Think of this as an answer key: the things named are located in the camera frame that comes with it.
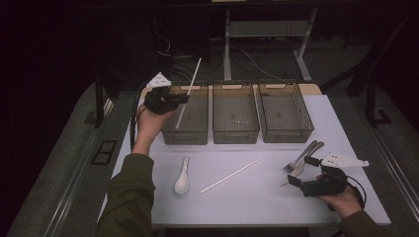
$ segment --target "white straw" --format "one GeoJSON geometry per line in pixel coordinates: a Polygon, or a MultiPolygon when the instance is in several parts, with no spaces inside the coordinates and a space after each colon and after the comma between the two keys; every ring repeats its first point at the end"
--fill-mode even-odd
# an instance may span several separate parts
{"type": "MultiPolygon", "coordinates": [[[[197,72],[198,72],[198,68],[200,67],[200,64],[201,64],[201,58],[198,61],[198,65],[197,65],[197,68],[195,69],[194,77],[192,78],[191,85],[189,86],[188,96],[191,94],[192,86],[194,85],[195,77],[197,76],[197,72]]],[[[178,122],[176,123],[176,129],[179,129],[179,125],[181,124],[182,116],[185,111],[185,106],[186,105],[183,104],[181,114],[179,115],[178,122]]]]}
{"type": "Polygon", "coordinates": [[[245,167],[241,168],[240,170],[238,170],[238,171],[236,171],[236,172],[232,173],[231,175],[229,175],[229,176],[225,177],[224,179],[222,179],[222,180],[220,180],[220,181],[218,181],[218,182],[216,182],[216,183],[214,183],[214,184],[212,184],[212,185],[210,185],[210,186],[206,187],[205,189],[203,189],[203,190],[201,190],[201,191],[200,191],[200,194],[203,194],[203,193],[205,193],[206,191],[208,191],[208,190],[210,190],[210,189],[214,188],[215,186],[217,186],[217,185],[221,184],[222,182],[224,182],[224,181],[226,181],[226,180],[230,179],[230,178],[231,178],[231,177],[233,177],[234,175],[238,174],[238,173],[239,173],[239,172],[241,172],[241,171],[244,171],[245,169],[249,168],[251,165],[255,164],[256,162],[258,162],[258,161],[262,160],[262,159],[263,159],[263,158],[265,158],[265,157],[266,157],[266,156],[262,156],[261,158],[259,158],[259,159],[255,160],[255,161],[253,161],[252,163],[250,163],[250,164],[248,164],[247,166],[245,166],[245,167]]]}

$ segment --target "plastic bin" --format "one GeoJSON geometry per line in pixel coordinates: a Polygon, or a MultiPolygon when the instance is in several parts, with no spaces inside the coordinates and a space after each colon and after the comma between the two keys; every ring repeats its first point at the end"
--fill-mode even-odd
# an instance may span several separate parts
{"type": "Polygon", "coordinates": [[[305,143],[314,131],[296,82],[259,80],[258,108],[263,141],[305,143]]]}
{"type": "Polygon", "coordinates": [[[259,121],[250,81],[212,84],[212,130],[215,144],[253,144],[259,121]]]}
{"type": "MultiPolygon", "coordinates": [[[[195,83],[187,104],[180,105],[175,115],[169,117],[162,127],[164,142],[171,145],[206,145],[209,128],[209,86],[195,83]],[[179,127],[178,118],[185,106],[179,127]]],[[[170,93],[187,93],[189,82],[172,82],[170,93]]]]}

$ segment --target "green jacket sleeve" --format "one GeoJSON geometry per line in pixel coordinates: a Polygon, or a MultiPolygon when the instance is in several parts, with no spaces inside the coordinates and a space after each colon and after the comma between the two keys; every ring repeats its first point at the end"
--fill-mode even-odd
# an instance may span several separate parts
{"type": "Polygon", "coordinates": [[[362,211],[358,211],[340,224],[339,228],[347,237],[393,237],[396,236],[384,226],[377,225],[370,216],[362,211]]]}
{"type": "Polygon", "coordinates": [[[108,202],[97,225],[98,237],[152,236],[153,165],[148,156],[127,155],[108,187],[108,202]]]}

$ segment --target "ceramic spoon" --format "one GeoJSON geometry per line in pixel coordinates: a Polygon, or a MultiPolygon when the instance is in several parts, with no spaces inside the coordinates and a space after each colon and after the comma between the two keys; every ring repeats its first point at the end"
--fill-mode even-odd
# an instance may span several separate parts
{"type": "Polygon", "coordinates": [[[175,184],[175,192],[179,195],[186,193],[189,189],[189,180],[186,171],[188,170],[189,157],[184,158],[182,173],[175,184]]]}

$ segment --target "white tabletop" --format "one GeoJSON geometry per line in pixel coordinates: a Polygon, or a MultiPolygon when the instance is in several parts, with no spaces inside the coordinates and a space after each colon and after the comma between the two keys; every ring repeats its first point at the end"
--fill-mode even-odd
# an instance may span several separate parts
{"type": "MultiPolygon", "coordinates": [[[[314,132],[305,144],[267,144],[262,141],[261,134],[256,144],[213,144],[211,127],[208,145],[166,145],[159,134],[150,153],[155,162],[154,227],[312,226],[339,222],[337,214],[328,210],[322,201],[304,197],[297,187],[280,187],[280,182],[287,176],[282,168],[314,139],[325,145],[313,157],[325,158],[332,151],[356,158],[327,96],[304,96],[304,100],[314,124],[314,132]],[[265,155],[265,159],[200,195],[202,189],[265,155]],[[188,176],[191,186],[187,193],[178,195],[173,187],[185,156],[190,157],[188,176]]],[[[128,154],[127,130],[113,176],[121,170],[128,154]]],[[[389,224],[364,170],[347,168],[344,172],[366,189],[366,212],[377,223],[389,224]]],[[[311,181],[319,174],[320,168],[305,165],[299,178],[311,181]]]]}

